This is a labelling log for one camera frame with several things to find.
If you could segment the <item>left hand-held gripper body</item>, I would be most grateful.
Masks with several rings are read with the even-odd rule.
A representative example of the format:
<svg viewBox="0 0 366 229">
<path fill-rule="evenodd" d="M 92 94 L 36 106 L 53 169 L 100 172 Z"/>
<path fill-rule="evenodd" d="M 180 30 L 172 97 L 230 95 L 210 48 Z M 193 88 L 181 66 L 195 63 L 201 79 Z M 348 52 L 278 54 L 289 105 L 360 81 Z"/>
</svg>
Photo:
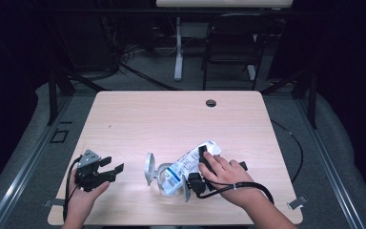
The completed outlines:
<svg viewBox="0 0 366 229">
<path fill-rule="evenodd" d="M 86 150 L 78 162 L 75 181 L 86 192 L 92 191 L 106 181 L 106 173 L 98 172 L 101 159 L 102 157 L 92 150 Z"/>
</svg>

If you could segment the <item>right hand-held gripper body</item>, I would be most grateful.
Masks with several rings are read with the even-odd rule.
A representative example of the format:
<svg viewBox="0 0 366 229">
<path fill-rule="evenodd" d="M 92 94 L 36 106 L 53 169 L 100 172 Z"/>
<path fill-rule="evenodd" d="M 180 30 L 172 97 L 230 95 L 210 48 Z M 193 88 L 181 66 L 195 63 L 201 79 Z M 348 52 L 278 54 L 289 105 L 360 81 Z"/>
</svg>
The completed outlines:
<svg viewBox="0 0 366 229">
<path fill-rule="evenodd" d="M 202 176 L 199 173 L 190 173 L 183 183 L 184 199 L 188 202 L 192 193 L 200 198 L 206 191 L 206 184 Z"/>
</svg>

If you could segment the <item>white and blue packet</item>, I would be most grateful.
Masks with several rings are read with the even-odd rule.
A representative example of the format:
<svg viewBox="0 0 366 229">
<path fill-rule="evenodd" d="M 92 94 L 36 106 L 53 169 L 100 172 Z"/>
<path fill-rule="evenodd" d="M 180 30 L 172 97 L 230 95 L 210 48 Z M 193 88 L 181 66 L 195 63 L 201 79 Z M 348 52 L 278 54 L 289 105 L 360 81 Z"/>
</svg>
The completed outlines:
<svg viewBox="0 0 366 229">
<path fill-rule="evenodd" d="M 164 190 L 169 195 L 180 186 L 183 186 L 184 179 L 188 177 L 190 173 L 197 173 L 199 171 L 199 152 L 198 148 L 202 145 L 206 145 L 211 155 L 219 155 L 222 150 L 213 140 L 207 140 L 191 149 L 188 153 L 178 159 L 170 166 L 166 173 L 166 181 L 162 184 Z"/>
</svg>

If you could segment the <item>clear container with grey lid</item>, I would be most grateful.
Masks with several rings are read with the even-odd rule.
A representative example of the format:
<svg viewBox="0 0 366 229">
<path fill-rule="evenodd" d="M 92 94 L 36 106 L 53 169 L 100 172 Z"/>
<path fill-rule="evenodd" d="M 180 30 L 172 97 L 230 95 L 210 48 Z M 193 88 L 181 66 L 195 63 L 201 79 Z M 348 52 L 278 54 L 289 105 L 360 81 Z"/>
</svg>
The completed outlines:
<svg viewBox="0 0 366 229">
<path fill-rule="evenodd" d="M 167 169 L 172 166 L 171 163 L 162 163 L 159 166 L 156 165 L 155 157 L 153 153 L 147 153 L 144 167 L 144 175 L 147 180 L 147 185 L 150 186 L 155 180 L 161 196 L 177 197 L 183 194 L 183 187 L 180 186 L 171 194 L 167 194 L 162 184 L 166 181 L 165 173 Z"/>
</svg>

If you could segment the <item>person's left hand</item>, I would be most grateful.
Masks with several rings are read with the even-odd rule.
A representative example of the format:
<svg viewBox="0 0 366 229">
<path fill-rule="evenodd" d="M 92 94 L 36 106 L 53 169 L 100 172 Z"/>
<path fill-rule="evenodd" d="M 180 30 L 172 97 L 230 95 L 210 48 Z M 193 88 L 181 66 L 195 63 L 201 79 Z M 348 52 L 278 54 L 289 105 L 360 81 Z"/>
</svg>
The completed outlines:
<svg viewBox="0 0 366 229">
<path fill-rule="evenodd" d="M 108 181 L 104 181 L 98 187 L 94 188 L 90 192 L 86 192 L 79 188 L 75 181 L 76 170 L 71 171 L 71 177 L 69 181 L 69 187 L 67 194 L 68 197 L 68 210 L 73 211 L 90 211 L 95 201 L 110 187 Z"/>
</svg>

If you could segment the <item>person's right hand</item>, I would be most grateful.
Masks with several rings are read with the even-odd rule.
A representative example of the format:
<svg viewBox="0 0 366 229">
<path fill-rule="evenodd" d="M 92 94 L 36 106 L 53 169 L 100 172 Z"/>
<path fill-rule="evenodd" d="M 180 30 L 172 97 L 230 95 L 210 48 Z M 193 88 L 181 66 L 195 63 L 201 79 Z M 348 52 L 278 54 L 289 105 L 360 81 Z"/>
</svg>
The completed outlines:
<svg viewBox="0 0 366 229">
<path fill-rule="evenodd" d="M 224 157 L 213 156 L 209 152 L 205 152 L 203 156 L 213 170 L 211 171 L 204 163 L 200 162 L 199 171 L 205 179 L 213 182 L 217 190 L 224 188 L 227 184 L 237 184 L 242 181 L 253 182 L 251 176 L 236 160 L 228 162 Z M 224 191 L 221 193 L 221 196 L 243 209 L 255 203 L 258 198 L 264 198 L 264 195 L 259 190 L 251 187 Z"/>
</svg>

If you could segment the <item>grey tape strip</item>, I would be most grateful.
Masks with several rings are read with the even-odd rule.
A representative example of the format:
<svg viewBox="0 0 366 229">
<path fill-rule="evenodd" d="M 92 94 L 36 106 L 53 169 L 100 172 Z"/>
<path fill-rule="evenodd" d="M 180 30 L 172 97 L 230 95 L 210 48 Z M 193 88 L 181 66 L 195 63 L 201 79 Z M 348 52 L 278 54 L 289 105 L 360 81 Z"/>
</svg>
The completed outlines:
<svg viewBox="0 0 366 229">
<path fill-rule="evenodd" d="M 302 208 L 307 202 L 308 202 L 308 198 L 305 196 L 300 196 L 298 198 L 296 198 L 295 200 L 288 202 L 287 206 L 289 209 L 291 210 L 295 210 L 298 208 Z"/>
<path fill-rule="evenodd" d="M 60 199 L 60 198 L 46 199 L 44 202 L 45 207 L 63 206 L 64 204 L 65 204 L 65 200 Z"/>
</svg>

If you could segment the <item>black metal stand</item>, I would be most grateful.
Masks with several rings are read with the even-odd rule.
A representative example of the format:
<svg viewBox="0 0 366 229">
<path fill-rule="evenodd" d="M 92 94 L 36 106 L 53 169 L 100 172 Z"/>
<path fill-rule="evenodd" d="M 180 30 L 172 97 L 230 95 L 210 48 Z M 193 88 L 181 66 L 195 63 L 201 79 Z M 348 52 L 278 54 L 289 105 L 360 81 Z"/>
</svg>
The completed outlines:
<svg viewBox="0 0 366 229">
<path fill-rule="evenodd" d="M 292 90 L 292 98 L 301 99 L 306 93 L 309 93 L 307 119 L 311 126 L 316 129 L 315 111 L 317 98 L 317 76 L 314 70 L 303 70 L 287 78 L 281 79 L 273 86 L 262 90 L 261 93 L 263 95 L 271 94 L 292 81 L 295 81 L 295 86 Z"/>
<path fill-rule="evenodd" d="M 58 115 L 57 90 L 60 90 L 65 96 L 72 96 L 75 92 L 70 80 L 71 72 L 67 69 L 52 71 L 49 75 L 49 100 L 50 100 L 50 126 Z"/>
</svg>

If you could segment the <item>white desk with white legs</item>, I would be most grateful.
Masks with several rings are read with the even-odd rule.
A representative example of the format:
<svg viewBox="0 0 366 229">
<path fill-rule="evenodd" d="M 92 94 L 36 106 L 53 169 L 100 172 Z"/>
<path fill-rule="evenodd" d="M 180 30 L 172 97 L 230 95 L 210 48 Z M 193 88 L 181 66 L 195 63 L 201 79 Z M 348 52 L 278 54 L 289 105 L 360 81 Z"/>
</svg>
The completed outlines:
<svg viewBox="0 0 366 229">
<path fill-rule="evenodd" d="M 164 10 L 245 10 L 245 9 L 289 9 L 294 0 L 156 0 Z M 181 16 L 176 17 L 176 59 L 174 80 L 180 81 L 183 73 L 183 38 L 204 38 L 205 22 L 188 22 Z"/>
</svg>

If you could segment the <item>black folding chair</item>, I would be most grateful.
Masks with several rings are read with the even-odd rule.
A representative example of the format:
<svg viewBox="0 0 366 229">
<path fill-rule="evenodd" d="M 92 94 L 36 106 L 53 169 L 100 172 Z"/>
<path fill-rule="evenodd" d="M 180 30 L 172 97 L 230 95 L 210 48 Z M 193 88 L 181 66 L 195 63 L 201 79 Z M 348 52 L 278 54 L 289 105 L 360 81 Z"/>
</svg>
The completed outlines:
<svg viewBox="0 0 366 229">
<path fill-rule="evenodd" d="M 206 89 L 208 65 L 241 65 L 254 67 L 252 89 L 259 76 L 268 37 L 275 28 L 275 19 L 265 13 L 223 13 L 208 25 L 202 60 L 202 88 Z"/>
</svg>

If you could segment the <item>aluminium floor rail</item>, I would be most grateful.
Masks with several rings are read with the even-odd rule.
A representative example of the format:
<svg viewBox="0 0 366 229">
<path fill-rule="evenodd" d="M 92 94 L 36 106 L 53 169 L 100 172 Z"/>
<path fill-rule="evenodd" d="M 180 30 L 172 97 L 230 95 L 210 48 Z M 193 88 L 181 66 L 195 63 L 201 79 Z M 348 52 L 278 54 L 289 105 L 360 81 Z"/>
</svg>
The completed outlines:
<svg viewBox="0 0 366 229">
<path fill-rule="evenodd" d="M 0 228 L 6 223 L 17 200 L 26 188 L 36 166 L 55 132 L 59 118 L 68 109 L 71 97 L 60 99 L 57 116 L 51 125 L 49 101 L 40 98 L 30 123 L 0 175 Z"/>
<path fill-rule="evenodd" d="M 319 134 L 318 129 L 315 129 L 308 119 L 306 106 L 304 105 L 303 101 L 299 99 L 295 100 L 295 105 L 301 115 L 301 119 L 303 120 L 306 129 L 308 130 L 308 133 L 311 135 L 315 143 L 317 148 L 317 157 L 319 158 L 325 175 L 331 184 L 337 202 L 349 224 L 350 229 L 366 229 L 358 212 L 356 211 L 356 207 L 350 198 L 348 190 L 344 186 L 344 183 L 337 172 L 337 169 L 329 155 L 327 147 L 325 146 Z"/>
</svg>

